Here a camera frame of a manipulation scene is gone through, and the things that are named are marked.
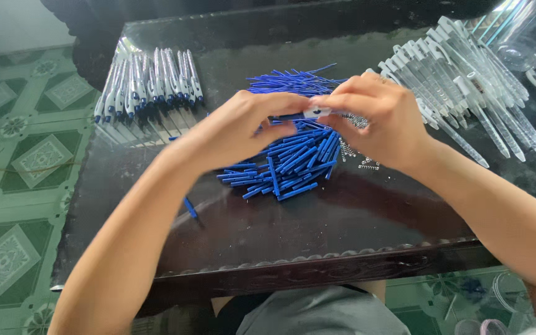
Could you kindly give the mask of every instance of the pile of clear pen barrels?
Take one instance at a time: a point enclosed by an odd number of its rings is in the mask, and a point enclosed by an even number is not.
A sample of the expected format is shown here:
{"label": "pile of clear pen barrels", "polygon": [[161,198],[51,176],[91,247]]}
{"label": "pile of clear pen barrels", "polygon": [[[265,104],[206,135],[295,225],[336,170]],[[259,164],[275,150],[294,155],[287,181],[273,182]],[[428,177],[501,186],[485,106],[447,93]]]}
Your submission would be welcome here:
{"label": "pile of clear pen barrels", "polygon": [[116,144],[167,144],[196,124],[191,109],[204,104],[190,50],[118,52],[94,109],[97,129]]}
{"label": "pile of clear pen barrels", "polygon": [[526,151],[536,152],[536,130],[521,110],[528,91],[461,21],[438,23],[426,38],[394,46],[380,75],[413,90],[423,122],[442,128],[480,165],[489,167],[453,129],[467,129],[467,120],[477,119],[503,156],[525,162]]}

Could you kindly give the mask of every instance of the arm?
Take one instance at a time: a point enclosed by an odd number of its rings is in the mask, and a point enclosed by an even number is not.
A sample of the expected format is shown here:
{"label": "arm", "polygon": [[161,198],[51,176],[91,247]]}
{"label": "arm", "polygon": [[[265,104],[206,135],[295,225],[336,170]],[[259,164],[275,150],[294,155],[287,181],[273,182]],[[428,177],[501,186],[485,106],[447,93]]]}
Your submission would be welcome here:
{"label": "arm", "polygon": [[335,115],[320,121],[361,153],[442,196],[495,257],[536,285],[536,199],[431,138],[409,90],[364,73],[312,103],[368,118],[361,130]]}
{"label": "arm", "polygon": [[308,105],[307,98],[295,94],[241,91],[163,149],[72,270],[49,334],[128,331],[152,284],[171,223],[196,179],[295,133],[293,125],[269,126],[266,117],[296,113]]}

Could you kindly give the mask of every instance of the hand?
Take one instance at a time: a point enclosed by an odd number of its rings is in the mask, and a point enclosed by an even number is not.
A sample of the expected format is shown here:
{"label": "hand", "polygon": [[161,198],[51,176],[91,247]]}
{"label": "hand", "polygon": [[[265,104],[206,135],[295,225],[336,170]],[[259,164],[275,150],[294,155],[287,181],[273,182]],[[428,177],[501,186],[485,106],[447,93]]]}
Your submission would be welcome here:
{"label": "hand", "polygon": [[297,133],[291,123],[270,125],[268,116],[298,113],[309,99],[293,93],[239,91],[168,149],[183,150],[200,172],[238,163],[277,139]]}
{"label": "hand", "polygon": [[365,129],[357,129],[336,114],[318,122],[334,128],[352,148],[392,169],[406,172],[435,141],[423,126],[413,92],[390,80],[383,82],[376,73],[354,76],[331,95],[314,96],[310,101],[368,119]]}

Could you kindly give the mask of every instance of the dark table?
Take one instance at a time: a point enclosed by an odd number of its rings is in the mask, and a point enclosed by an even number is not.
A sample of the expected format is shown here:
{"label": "dark table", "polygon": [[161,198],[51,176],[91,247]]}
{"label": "dark table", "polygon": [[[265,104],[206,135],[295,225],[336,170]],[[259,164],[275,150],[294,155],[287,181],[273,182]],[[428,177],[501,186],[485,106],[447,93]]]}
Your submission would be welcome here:
{"label": "dark table", "polygon": [[[417,39],[435,20],[413,20],[391,7],[322,2],[126,24],[124,35],[152,53],[190,49],[207,101],[197,121],[248,87],[246,77],[273,69],[312,70],[327,78],[376,69],[392,46]],[[536,89],[525,113],[536,128]],[[442,131],[432,136],[461,149]],[[490,169],[536,196],[536,153],[504,159],[478,122],[459,133]],[[110,146],[93,135],[58,247],[52,285],[63,285],[96,232],[158,147]],[[203,176],[189,197],[201,223],[182,209],[168,236],[143,309],[272,290],[398,278],[497,265],[451,207],[431,190],[385,167],[339,163],[329,181],[284,202],[243,200],[244,190]]]}

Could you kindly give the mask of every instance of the person's left hand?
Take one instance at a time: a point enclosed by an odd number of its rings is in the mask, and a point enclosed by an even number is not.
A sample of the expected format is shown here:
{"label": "person's left hand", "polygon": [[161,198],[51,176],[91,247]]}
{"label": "person's left hand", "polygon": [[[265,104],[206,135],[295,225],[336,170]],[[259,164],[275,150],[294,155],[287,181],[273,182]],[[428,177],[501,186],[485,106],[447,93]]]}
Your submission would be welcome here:
{"label": "person's left hand", "polygon": [[239,91],[168,149],[187,156],[200,173],[229,166],[297,132],[292,123],[270,125],[268,116],[298,113],[309,105],[308,98],[293,93]]}

